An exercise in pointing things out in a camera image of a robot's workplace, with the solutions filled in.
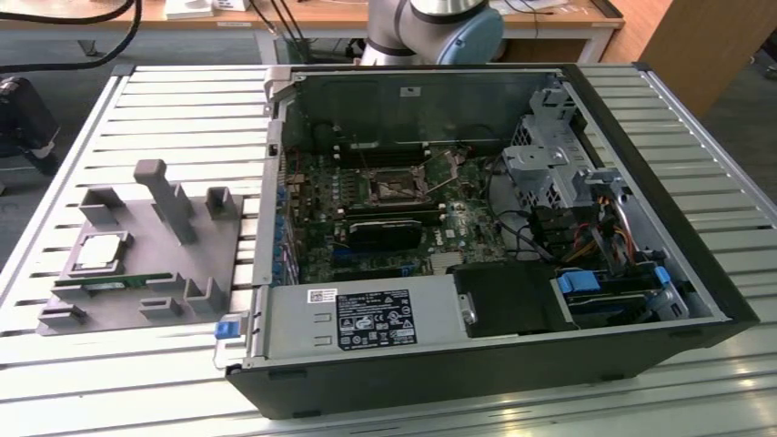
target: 3d printed holder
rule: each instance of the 3d printed holder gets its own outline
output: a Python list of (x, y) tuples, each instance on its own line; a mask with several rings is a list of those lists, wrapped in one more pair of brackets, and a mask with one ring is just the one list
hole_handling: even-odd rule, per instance
[(86, 217), (37, 332), (56, 335), (217, 321), (226, 313), (242, 197), (208, 188), (189, 198), (145, 159), (134, 180), (153, 200), (90, 188)]

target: aluminum profile table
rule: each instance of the aluminum profile table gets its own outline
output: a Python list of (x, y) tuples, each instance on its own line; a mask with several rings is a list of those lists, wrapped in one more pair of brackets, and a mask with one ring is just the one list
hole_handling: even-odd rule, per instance
[[(777, 429), (774, 206), (650, 72), (585, 66), (762, 323), (634, 379), (273, 422), (214, 369), (212, 324), (61, 337), (36, 316), (82, 221), (86, 187), (122, 198), (136, 159), (164, 158), (190, 196), (246, 196), (230, 310), (248, 309), (265, 155), (261, 66), (138, 67), (113, 76), (0, 276), (0, 434), (761, 435)], [(611, 157), (593, 144), (602, 160)]]

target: power supply label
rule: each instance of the power supply label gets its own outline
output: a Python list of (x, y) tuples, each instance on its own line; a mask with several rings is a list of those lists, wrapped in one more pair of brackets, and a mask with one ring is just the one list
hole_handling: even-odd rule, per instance
[(416, 343), (408, 290), (337, 295), (337, 346), (342, 351)]

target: circuit board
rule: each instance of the circuit board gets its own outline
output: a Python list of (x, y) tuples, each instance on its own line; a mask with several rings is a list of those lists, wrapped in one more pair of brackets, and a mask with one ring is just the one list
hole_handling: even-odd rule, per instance
[[(456, 146), (430, 147), (416, 166), (341, 168), (332, 156), (286, 160), (301, 283), (444, 274), (457, 263), (505, 259), (505, 244), (484, 200), (488, 158), (466, 158)], [(409, 249), (353, 250), (345, 209), (429, 206), (436, 224), (420, 229)], [(381, 213), (380, 219), (402, 218)]]

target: blue latch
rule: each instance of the blue latch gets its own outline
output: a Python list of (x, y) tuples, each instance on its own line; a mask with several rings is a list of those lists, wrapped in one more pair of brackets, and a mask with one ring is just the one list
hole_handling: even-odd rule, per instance
[(240, 322), (220, 321), (216, 323), (216, 332), (213, 333), (217, 340), (236, 339), (240, 337)]
[(655, 271), (655, 277), (658, 278), (661, 285), (666, 287), (671, 283), (671, 277), (669, 276), (666, 268), (657, 267), (653, 271)]
[(558, 289), (563, 294), (578, 291), (598, 291), (601, 286), (590, 270), (567, 271), (558, 278)]

